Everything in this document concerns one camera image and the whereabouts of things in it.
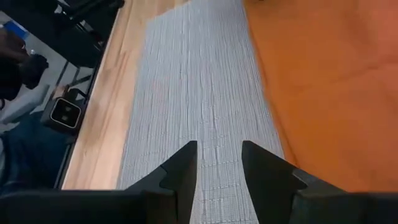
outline floor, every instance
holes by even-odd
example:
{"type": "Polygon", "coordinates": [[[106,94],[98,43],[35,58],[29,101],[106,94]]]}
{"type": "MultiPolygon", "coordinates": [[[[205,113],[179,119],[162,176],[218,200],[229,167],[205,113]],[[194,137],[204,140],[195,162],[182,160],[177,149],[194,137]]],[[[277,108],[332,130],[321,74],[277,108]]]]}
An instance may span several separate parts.
{"type": "MultiPolygon", "coordinates": [[[[5,13],[0,11],[0,24],[3,24],[10,20],[11,18],[9,18],[5,13]]],[[[60,54],[56,53],[49,46],[47,46],[45,43],[40,41],[32,34],[28,35],[25,42],[26,42],[26,49],[28,52],[34,50],[35,54],[43,55],[49,63],[49,68],[46,69],[46,71],[44,71],[44,74],[40,80],[40,84],[50,85],[50,90],[47,93],[47,96],[43,104],[41,104],[40,106],[36,107],[35,110],[33,110],[33,112],[42,111],[46,103],[48,102],[51,92],[52,90],[54,90],[57,80],[59,79],[62,69],[67,61],[60,54]]],[[[60,85],[66,85],[71,83],[73,77],[76,74],[76,71],[77,68],[75,66],[73,66],[72,64],[68,64],[67,69],[65,70],[65,73],[63,74],[63,77],[60,80],[60,85]]],[[[77,79],[91,75],[92,72],[93,72],[92,68],[80,68],[80,71],[77,75],[77,79]]],[[[88,89],[89,84],[90,84],[89,82],[84,82],[75,87],[85,92],[88,89]]],[[[18,96],[21,96],[27,92],[29,92],[29,89],[23,85],[18,96]]],[[[0,134],[4,131],[12,129],[15,125],[16,124],[7,124],[7,125],[0,124],[0,134]]]]}

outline wooden table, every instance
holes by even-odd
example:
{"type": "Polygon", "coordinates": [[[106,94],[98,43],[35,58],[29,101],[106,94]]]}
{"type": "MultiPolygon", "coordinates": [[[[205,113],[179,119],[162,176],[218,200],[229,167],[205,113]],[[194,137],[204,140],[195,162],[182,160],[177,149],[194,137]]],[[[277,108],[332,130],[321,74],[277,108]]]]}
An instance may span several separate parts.
{"type": "Polygon", "coordinates": [[[126,0],[116,17],[63,189],[114,189],[147,21],[187,0],[126,0]]]}

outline blue jeans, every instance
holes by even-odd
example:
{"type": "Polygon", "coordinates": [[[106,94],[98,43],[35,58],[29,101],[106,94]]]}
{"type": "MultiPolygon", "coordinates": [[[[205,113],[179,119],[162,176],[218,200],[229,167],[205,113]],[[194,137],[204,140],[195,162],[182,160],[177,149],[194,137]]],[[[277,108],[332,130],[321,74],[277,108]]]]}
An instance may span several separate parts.
{"type": "Polygon", "coordinates": [[[18,126],[0,136],[6,153],[0,195],[53,187],[68,136],[40,124],[41,116],[42,112],[27,115],[18,126]]]}

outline orange cloth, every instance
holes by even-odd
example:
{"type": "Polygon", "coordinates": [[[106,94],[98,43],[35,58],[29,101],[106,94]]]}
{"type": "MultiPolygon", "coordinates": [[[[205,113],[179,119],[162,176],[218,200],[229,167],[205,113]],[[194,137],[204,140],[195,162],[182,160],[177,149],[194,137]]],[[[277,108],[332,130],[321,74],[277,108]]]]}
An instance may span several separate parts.
{"type": "Polygon", "coordinates": [[[287,160],[348,191],[397,191],[398,1],[244,6],[287,160]]]}

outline woven placemat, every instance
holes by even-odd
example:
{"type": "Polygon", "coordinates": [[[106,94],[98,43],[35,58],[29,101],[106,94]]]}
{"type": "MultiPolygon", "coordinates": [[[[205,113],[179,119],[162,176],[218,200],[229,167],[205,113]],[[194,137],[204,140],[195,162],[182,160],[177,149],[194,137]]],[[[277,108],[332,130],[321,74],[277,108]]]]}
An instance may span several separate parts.
{"type": "Polygon", "coordinates": [[[151,21],[134,96],[118,188],[197,140],[191,223],[257,223],[242,141],[283,152],[241,0],[194,0],[151,21]]]}

